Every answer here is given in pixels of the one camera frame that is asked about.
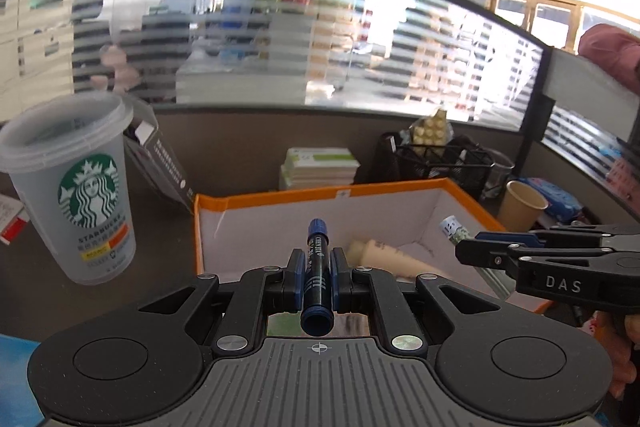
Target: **starbucks cup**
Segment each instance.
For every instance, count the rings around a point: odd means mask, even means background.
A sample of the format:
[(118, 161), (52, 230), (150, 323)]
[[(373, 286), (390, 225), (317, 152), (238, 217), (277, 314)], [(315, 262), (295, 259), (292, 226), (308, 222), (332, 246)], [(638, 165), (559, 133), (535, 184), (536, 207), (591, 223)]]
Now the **starbucks cup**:
[(509, 232), (529, 232), (538, 216), (548, 207), (545, 197), (522, 182), (507, 183), (498, 211), (498, 221)]
[(113, 279), (136, 251), (122, 142), (132, 114), (115, 94), (86, 92), (30, 108), (0, 130), (0, 171), (79, 284)]

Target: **gray ribbed plate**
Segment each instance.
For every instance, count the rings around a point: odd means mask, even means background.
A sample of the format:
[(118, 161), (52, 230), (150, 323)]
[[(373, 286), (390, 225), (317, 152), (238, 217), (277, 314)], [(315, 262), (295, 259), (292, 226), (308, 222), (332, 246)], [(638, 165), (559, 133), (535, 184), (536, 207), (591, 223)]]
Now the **gray ribbed plate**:
[[(47, 421), (42, 427), (62, 424)], [(266, 339), (216, 362), (185, 403), (141, 427), (495, 427), (453, 402), (418, 360), (373, 339)], [(590, 417), (573, 423), (597, 427)]]

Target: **wire basket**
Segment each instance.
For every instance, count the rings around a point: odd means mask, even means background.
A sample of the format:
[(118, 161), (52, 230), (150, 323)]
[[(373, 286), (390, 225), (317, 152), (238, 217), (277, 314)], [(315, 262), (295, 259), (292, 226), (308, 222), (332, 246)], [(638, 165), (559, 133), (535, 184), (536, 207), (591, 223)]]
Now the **wire basket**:
[(456, 137), (444, 146), (400, 143), (398, 133), (380, 137), (369, 183), (450, 178), (479, 200), (494, 160), (468, 137)]

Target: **starbucks logo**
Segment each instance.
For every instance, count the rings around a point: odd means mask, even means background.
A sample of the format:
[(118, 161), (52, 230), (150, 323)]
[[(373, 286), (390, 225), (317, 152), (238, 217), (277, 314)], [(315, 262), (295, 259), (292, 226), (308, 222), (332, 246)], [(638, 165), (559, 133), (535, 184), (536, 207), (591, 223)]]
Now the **starbucks logo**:
[(92, 229), (113, 213), (118, 203), (118, 186), (113, 158), (94, 154), (66, 172), (58, 188), (58, 204), (74, 225)]

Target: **black marker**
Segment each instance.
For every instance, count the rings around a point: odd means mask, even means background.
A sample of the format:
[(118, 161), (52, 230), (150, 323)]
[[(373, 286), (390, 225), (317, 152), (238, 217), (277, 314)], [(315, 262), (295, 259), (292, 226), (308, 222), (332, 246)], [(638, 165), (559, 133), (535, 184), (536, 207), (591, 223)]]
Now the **black marker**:
[(309, 223), (307, 244), (309, 254), (300, 326), (312, 337), (323, 337), (334, 327), (334, 312), (331, 306), (329, 236), (322, 219), (313, 219)]

